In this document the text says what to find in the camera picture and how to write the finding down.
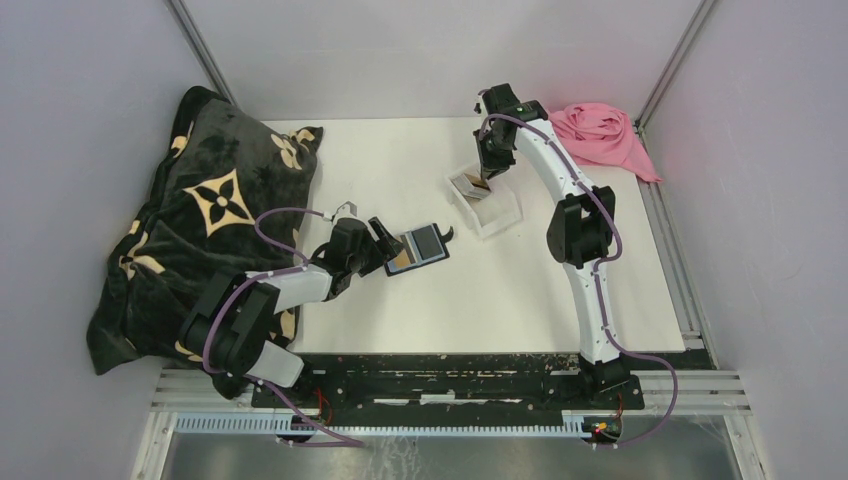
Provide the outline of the gold credit card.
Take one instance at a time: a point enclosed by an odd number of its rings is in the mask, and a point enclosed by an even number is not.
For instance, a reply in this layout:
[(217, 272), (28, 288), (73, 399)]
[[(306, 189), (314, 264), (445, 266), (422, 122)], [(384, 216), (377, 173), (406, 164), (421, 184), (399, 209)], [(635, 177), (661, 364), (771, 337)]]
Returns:
[(417, 263), (416, 248), (411, 244), (404, 244), (402, 251), (389, 263), (386, 264), (386, 272), (389, 276), (412, 270)]

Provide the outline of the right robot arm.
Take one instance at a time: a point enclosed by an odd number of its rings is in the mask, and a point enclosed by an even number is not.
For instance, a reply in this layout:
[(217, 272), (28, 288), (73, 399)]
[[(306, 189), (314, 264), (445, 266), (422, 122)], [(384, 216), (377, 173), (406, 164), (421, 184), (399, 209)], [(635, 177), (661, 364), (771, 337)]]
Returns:
[(482, 119), (475, 134), (483, 181), (507, 172), (522, 157), (554, 202), (546, 243), (569, 279), (577, 312), (577, 392), (585, 405), (602, 408), (630, 377), (617, 343), (607, 282), (608, 263), (621, 255), (616, 195), (582, 172), (538, 101), (522, 102), (509, 84), (500, 84), (480, 91), (474, 110)]

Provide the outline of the black leather card holder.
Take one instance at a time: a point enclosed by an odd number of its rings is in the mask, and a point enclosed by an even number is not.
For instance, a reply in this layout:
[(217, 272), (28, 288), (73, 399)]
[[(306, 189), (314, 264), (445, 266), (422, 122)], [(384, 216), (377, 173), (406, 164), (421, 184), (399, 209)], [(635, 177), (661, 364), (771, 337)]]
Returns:
[(431, 223), (404, 232), (398, 240), (401, 253), (384, 265), (388, 277), (447, 260), (450, 258), (448, 243), (454, 238), (452, 227), (443, 233), (436, 223)]

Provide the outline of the dark glossy credit card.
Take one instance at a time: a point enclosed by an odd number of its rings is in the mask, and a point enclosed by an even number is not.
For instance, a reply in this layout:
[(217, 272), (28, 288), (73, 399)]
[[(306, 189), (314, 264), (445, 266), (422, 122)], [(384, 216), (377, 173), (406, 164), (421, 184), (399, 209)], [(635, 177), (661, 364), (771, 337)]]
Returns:
[(417, 249), (419, 263), (431, 263), (448, 257), (442, 242), (441, 233), (436, 224), (417, 228), (411, 232), (411, 238)]

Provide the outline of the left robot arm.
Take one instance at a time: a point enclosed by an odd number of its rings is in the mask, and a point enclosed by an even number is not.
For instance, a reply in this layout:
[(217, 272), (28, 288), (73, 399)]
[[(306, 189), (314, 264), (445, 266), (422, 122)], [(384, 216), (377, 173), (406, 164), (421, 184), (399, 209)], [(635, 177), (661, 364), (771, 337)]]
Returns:
[(269, 338), (280, 315), (308, 303), (333, 300), (354, 276), (384, 267), (403, 251), (402, 241), (373, 217), (334, 222), (329, 239), (303, 264), (259, 272), (216, 272), (183, 322), (177, 340), (198, 354), (210, 374), (276, 386), (291, 406), (315, 391), (304, 360)]

